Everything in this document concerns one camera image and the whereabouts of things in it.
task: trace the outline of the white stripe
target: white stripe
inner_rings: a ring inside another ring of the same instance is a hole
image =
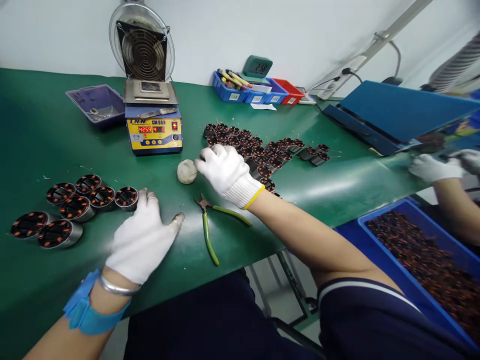
[[[327,295],[329,292],[335,290],[335,289],[339,289],[339,288],[344,288],[344,287],[350,287],[350,286],[356,286],[356,287],[361,287],[361,288],[370,288],[370,289],[375,289],[375,290],[380,290],[381,292],[384,292],[384,293],[387,293],[387,294],[390,294],[390,295],[393,295],[394,297],[396,297],[397,299],[400,299],[400,300],[403,300],[404,302],[406,302],[407,304],[409,304],[410,306],[414,307],[419,313],[421,313],[421,311],[413,304],[411,303],[409,300],[407,300],[405,297],[397,294],[395,291],[392,291],[392,290],[389,290],[385,287],[382,287],[382,286],[378,286],[378,285],[375,285],[375,284],[371,284],[369,282],[363,282],[363,281],[341,281],[341,282],[337,282],[337,283],[334,283],[330,286],[327,286],[326,288],[324,288],[322,290],[322,292],[320,293],[320,296],[318,297],[318,308],[320,309],[320,303],[322,301],[322,299],[324,298],[325,295]]]

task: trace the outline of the person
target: person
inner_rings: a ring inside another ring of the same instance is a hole
[[[480,208],[460,182],[464,168],[472,175],[480,175],[480,151],[461,150],[452,153],[448,162],[438,161],[422,154],[412,161],[410,172],[431,183],[438,206],[429,206],[425,212],[462,241],[472,252],[480,255]]]
[[[469,356],[344,237],[265,191],[235,148],[205,148],[195,166],[223,199],[258,217],[309,267],[318,287],[319,340],[327,359]],[[87,283],[91,291],[75,293],[65,315],[25,359],[97,359],[115,326],[110,319],[120,320],[131,295],[166,256],[182,221],[179,214],[162,225],[157,197],[141,190],[134,215],[113,236],[101,275],[87,276],[80,285]],[[124,359],[317,359],[279,335],[243,275],[234,271],[132,316]],[[85,310],[89,305],[92,310]]]

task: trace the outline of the hand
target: hand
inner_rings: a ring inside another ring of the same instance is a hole
[[[443,163],[427,154],[414,158],[408,170],[427,183],[441,179],[461,178],[464,173],[460,160],[452,158],[447,163]]]
[[[163,225],[155,193],[140,190],[135,213],[115,231],[112,254],[105,265],[131,282],[143,284],[164,259],[184,219],[180,212]]]
[[[200,152],[195,167],[224,199],[246,210],[265,189],[250,174],[249,166],[233,146],[215,145]]]
[[[466,149],[451,153],[450,156],[460,159],[461,165],[470,174],[480,174],[480,151]]]

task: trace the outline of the silver bracelet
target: silver bracelet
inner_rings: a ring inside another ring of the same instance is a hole
[[[117,285],[112,284],[110,281],[108,281],[106,278],[104,278],[103,275],[100,275],[98,277],[98,283],[101,285],[102,288],[104,288],[106,291],[109,293],[115,294],[115,295],[120,295],[120,296],[132,296],[136,292],[140,290],[142,287],[141,285],[137,287],[134,290],[130,289],[125,289],[123,287],[119,287]]]

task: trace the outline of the green-handled pliers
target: green-handled pliers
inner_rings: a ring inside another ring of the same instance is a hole
[[[253,224],[245,217],[243,217],[242,215],[240,215],[238,212],[235,212],[235,211],[232,211],[232,210],[229,210],[227,208],[224,208],[224,207],[221,207],[221,206],[217,206],[217,205],[212,205],[206,198],[205,196],[200,193],[200,196],[201,196],[201,201],[198,201],[197,199],[193,198],[193,200],[195,200],[195,202],[201,207],[201,211],[203,213],[203,234],[205,235],[205,242],[206,242],[206,247],[208,249],[208,253],[210,254],[211,256],[211,260],[213,261],[213,263],[216,265],[216,266],[219,266],[220,263],[219,263],[219,259],[217,258],[217,255],[215,255],[215,251],[214,251],[214,248],[212,247],[212,243],[210,242],[210,233],[209,233],[209,220],[208,220],[208,217],[207,217],[207,208],[210,207],[210,208],[213,208],[214,210],[218,210],[218,211],[221,211],[223,213],[227,213],[227,214],[230,214],[230,215],[233,215],[234,217],[242,220],[245,224],[247,224],[248,226],[252,226]]]

